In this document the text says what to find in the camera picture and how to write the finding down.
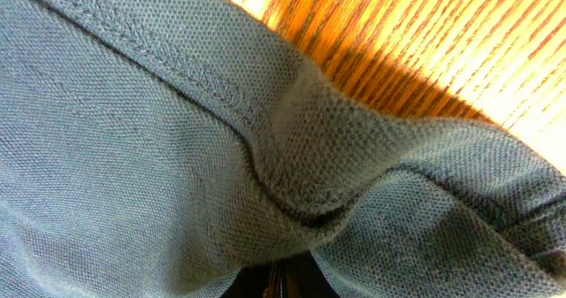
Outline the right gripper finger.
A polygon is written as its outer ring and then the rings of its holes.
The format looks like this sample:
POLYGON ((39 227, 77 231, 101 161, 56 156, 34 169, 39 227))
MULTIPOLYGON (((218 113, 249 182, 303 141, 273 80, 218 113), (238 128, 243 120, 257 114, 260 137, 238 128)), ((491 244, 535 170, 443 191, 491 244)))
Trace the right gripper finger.
POLYGON ((339 298, 310 252, 242 269, 222 298, 339 298))

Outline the blue polo shirt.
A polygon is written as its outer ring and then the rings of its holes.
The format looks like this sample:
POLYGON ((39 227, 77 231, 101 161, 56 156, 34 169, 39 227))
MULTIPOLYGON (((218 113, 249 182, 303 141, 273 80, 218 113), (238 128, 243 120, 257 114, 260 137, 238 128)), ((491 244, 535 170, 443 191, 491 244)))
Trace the blue polo shirt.
POLYGON ((1 294, 218 297, 310 251, 343 297, 551 297, 565 178, 378 114, 228 0, 1 0, 1 294))

